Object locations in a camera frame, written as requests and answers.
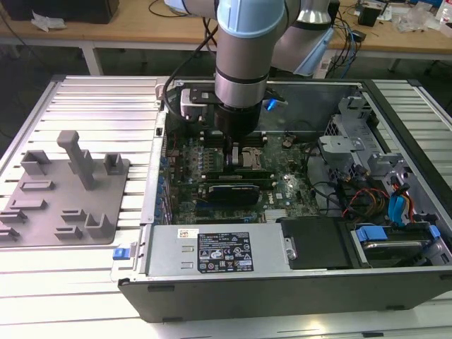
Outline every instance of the wooden table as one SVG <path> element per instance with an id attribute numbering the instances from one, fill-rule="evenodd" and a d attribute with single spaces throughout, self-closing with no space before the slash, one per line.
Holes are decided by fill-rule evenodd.
<path id="1" fill-rule="evenodd" d="M 43 32 L 27 21 L 9 20 L 10 26 L 27 44 L 38 46 L 79 47 L 92 75 L 101 75 L 102 67 L 97 48 L 176 49 L 193 50 L 203 40 L 204 29 L 200 18 L 161 18 L 148 11 L 150 0 L 121 0 L 119 10 L 108 25 L 67 23 L 65 30 Z M 343 0 L 340 10 L 353 4 Z M 163 4 L 153 10 L 170 14 Z M 377 23 L 373 28 L 357 25 L 357 17 L 348 13 L 343 18 L 367 34 L 359 55 L 394 59 L 452 59 L 452 39 L 435 30 L 399 33 L 392 23 Z M 330 43 L 326 59 L 343 47 L 342 38 L 336 34 Z M 0 44 L 20 44 L 4 23 L 0 22 Z"/>

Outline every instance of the white sticker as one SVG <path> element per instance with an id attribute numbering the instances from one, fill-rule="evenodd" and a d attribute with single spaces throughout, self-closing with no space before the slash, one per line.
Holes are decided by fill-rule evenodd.
<path id="1" fill-rule="evenodd" d="M 196 239 L 198 237 L 198 228 L 179 228 L 177 230 L 178 238 Z"/>

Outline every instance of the computer case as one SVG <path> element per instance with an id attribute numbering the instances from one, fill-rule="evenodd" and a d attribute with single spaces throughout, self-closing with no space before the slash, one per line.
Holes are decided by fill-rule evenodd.
<path id="1" fill-rule="evenodd" d="M 32 11 L 41 16 L 84 23 L 109 23 L 119 0 L 0 0 L 13 20 L 30 20 Z"/>

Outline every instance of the workbench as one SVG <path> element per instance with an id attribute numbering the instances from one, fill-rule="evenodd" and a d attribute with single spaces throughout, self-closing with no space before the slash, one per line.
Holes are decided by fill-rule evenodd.
<path id="1" fill-rule="evenodd" d="M 93 159 L 131 161 L 116 237 L 102 246 L 0 249 L 0 334 L 10 338 L 450 338 L 452 293 L 407 311 L 146 323 L 117 288 L 113 249 L 134 242 L 155 135 L 156 77 L 72 76 L 52 81 L 0 160 L 0 210 L 20 179 L 25 151 L 67 158 L 55 140 L 76 129 Z M 452 121 L 422 87 L 374 81 L 426 155 L 452 185 Z M 385 127 L 388 147 L 397 151 Z M 132 263 L 122 264 L 130 270 Z"/>
<path id="2" fill-rule="evenodd" d="M 347 12 L 353 0 L 343 0 L 340 11 L 352 29 L 367 34 L 359 51 L 359 57 L 389 59 L 452 60 L 452 39 L 435 30 L 426 32 L 399 33 L 392 23 L 377 23 L 374 27 L 358 26 L 357 17 Z M 83 50 L 91 75 L 102 75 L 97 49 L 173 49 L 194 50 L 204 38 L 200 18 L 161 18 L 148 11 L 150 0 L 122 0 L 119 10 L 108 25 L 89 23 L 67 23 L 65 30 L 43 32 L 27 21 L 9 21 L 13 30 L 32 46 L 79 47 Z M 153 6 L 158 13 L 172 15 L 159 1 Z M 0 44 L 18 45 L 4 23 L 0 22 Z M 317 78 L 325 76 L 326 61 L 331 60 L 344 45 L 343 39 L 335 34 L 329 45 Z"/>

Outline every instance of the gray fixture plate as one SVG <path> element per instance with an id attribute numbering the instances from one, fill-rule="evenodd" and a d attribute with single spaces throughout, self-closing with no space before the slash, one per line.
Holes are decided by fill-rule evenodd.
<path id="1" fill-rule="evenodd" d="M 126 178 L 130 162 L 122 160 L 124 171 L 120 175 L 107 175 L 103 160 L 93 160 L 95 179 L 94 189 L 86 191 L 77 174 L 69 167 L 68 160 L 50 160 L 50 164 L 41 165 L 46 175 L 30 177 L 26 172 L 18 182 L 14 193 L 9 199 L 5 210 L 14 210 L 11 206 L 14 201 L 40 201 L 44 199 L 43 209 L 22 210 L 27 218 L 24 223 L 8 222 L 0 224 L 0 231 L 13 228 L 19 233 L 16 240 L 0 239 L 0 248 L 19 246 L 61 246 L 61 245 L 93 245 L 110 244 L 114 239 L 116 225 L 119 217 Z M 20 187 L 24 182 L 52 181 L 52 190 L 22 191 Z M 65 222 L 61 217 L 63 210 L 83 210 L 100 221 L 102 214 L 107 216 L 109 225 L 100 237 L 92 238 L 85 229 L 85 220 Z M 72 239 L 59 239 L 55 232 L 57 228 L 70 228 L 76 226 L 82 237 Z"/>

